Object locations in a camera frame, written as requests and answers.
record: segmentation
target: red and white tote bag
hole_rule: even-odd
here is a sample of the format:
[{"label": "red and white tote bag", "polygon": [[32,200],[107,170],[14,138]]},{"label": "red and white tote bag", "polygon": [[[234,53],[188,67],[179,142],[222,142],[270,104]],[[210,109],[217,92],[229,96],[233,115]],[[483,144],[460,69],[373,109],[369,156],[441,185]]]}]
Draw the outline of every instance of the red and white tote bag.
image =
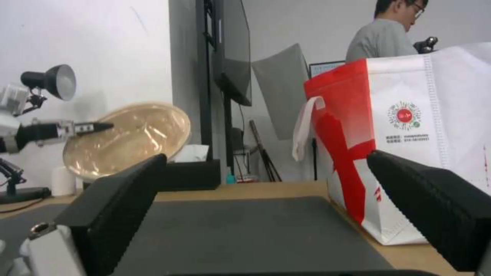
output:
[{"label": "red and white tote bag", "polygon": [[375,149],[450,169],[490,194],[491,43],[359,60],[304,88],[293,156],[303,158],[312,125],[331,199],[381,244],[425,239],[368,168]]}]

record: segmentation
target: cable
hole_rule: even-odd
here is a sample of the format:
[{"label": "cable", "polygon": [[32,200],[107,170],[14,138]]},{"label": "cable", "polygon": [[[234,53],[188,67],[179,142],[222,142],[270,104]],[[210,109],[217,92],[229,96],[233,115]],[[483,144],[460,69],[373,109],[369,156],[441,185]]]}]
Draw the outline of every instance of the cable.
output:
[{"label": "cable", "polygon": [[22,207],[19,207],[19,208],[15,208],[15,209],[11,209],[11,210],[7,210],[7,211],[0,211],[0,214],[8,214],[8,213],[13,213],[13,212],[17,212],[17,211],[20,211],[20,210],[24,210],[24,209],[27,209],[29,207],[32,207],[38,203],[41,203],[42,201],[44,200],[44,198],[40,199],[40,200],[37,200],[35,202],[31,202],[25,206],[22,206]]},{"label": "cable", "polygon": [[242,116],[242,161],[247,169],[247,173],[250,173],[249,160],[246,163],[246,148],[244,145],[244,134],[246,133],[246,120],[244,119],[244,112],[242,112],[241,105],[239,105],[239,110],[241,111],[241,116]]},{"label": "cable", "polygon": [[237,156],[234,156],[234,158],[235,158],[235,162],[237,163],[237,167],[239,168],[239,174],[241,176],[241,180],[242,180],[242,182],[244,182],[244,176],[242,175],[242,169],[241,169],[241,165],[239,164],[239,160],[237,160]]}]

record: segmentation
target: black lamp shade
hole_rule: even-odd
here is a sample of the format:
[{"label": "black lamp shade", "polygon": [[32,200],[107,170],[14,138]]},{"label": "black lamp shade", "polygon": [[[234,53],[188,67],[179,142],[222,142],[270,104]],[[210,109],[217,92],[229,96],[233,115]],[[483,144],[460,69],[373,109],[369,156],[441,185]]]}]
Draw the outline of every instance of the black lamp shade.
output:
[{"label": "black lamp shade", "polygon": [[72,68],[66,64],[58,65],[46,73],[24,72],[22,83],[30,89],[46,89],[58,99],[69,101],[75,95],[77,80]]}]

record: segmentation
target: red stripe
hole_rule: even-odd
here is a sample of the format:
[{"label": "red stripe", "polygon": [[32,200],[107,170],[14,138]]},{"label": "red stripe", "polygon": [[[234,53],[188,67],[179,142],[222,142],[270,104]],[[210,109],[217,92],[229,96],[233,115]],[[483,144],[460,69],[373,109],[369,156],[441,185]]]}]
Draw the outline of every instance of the red stripe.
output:
[{"label": "red stripe", "polygon": [[375,150],[366,60],[360,60],[305,83],[307,98],[322,96],[326,108],[314,110],[312,123],[334,160],[346,210],[358,223],[365,218],[365,186],[355,160]]}]

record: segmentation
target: white cup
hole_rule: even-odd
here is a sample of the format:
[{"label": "white cup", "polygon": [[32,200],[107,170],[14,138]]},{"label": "white cup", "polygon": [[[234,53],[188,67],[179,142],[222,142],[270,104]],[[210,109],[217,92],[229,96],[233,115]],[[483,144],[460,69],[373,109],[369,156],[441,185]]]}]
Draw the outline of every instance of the white cup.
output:
[{"label": "white cup", "polygon": [[68,196],[74,195],[77,190],[75,175],[67,168],[57,167],[51,173],[51,195]]}]

